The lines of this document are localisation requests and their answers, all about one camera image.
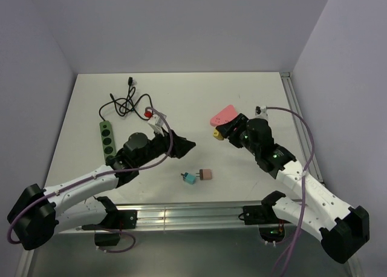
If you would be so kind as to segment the yellow plug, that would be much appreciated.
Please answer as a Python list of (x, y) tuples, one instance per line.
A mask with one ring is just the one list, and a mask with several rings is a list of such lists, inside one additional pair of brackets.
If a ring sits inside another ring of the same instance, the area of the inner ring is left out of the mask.
[(224, 140), (224, 137), (221, 135), (221, 133), (217, 129), (214, 130), (213, 137), (217, 140)]

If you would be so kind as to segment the blue plug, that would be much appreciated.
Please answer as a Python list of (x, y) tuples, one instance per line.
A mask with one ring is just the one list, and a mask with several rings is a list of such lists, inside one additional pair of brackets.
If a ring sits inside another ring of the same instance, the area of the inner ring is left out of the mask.
[(188, 172), (182, 173), (181, 176), (182, 176), (183, 181), (190, 184), (190, 185), (195, 184), (196, 179), (197, 179), (195, 175), (190, 174)]

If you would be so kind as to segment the green power strip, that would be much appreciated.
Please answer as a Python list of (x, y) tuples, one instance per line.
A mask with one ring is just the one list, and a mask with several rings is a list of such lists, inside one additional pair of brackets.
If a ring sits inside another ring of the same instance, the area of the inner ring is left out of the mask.
[(107, 120), (100, 122), (99, 128), (100, 128), (100, 136), (102, 141), (103, 157), (104, 157), (104, 161), (107, 163), (117, 153), (114, 133), (112, 130), (111, 123)]

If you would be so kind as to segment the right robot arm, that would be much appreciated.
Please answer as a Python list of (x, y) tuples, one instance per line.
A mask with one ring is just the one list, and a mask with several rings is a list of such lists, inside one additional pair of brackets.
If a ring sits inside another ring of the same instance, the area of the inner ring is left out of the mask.
[(304, 171), (290, 151), (275, 143), (266, 119), (248, 119), (239, 114), (216, 130), (233, 146), (246, 148), (264, 172), (305, 200), (306, 207), (302, 208), (282, 192), (274, 191), (261, 202), (263, 219), (300, 224), (340, 264), (369, 241), (368, 211), (362, 206), (352, 207)]

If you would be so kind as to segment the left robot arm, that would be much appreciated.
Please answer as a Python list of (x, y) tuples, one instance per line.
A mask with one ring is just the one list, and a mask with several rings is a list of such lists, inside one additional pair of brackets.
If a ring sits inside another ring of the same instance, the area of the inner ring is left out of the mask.
[(57, 186), (26, 187), (8, 214), (7, 241), (33, 250), (55, 234), (75, 227), (118, 229), (122, 215), (114, 202), (100, 193), (129, 183), (141, 170), (156, 167), (157, 158), (184, 157), (195, 145), (174, 131), (163, 131), (153, 139), (138, 132), (104, 165), (82, 177)]

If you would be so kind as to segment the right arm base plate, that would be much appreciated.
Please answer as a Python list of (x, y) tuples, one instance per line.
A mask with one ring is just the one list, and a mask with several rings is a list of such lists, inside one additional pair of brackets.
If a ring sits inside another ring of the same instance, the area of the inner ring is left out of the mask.
[(238, 219), (245, 225), (278, 224), (279, 222), (273, 209), (266, 205), (243, 206)]

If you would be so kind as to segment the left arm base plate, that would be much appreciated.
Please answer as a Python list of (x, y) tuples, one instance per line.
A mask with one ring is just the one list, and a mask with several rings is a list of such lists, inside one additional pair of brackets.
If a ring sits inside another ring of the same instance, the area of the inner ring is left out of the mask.
[(137, 223), (137, 211), (136, 210), (117, 210), (116, 212), (110, 212), (107, 216), (97, 224), (89, 224), (82, 226), (83, 230), (95, 230), (95, 229), (135, 229)]

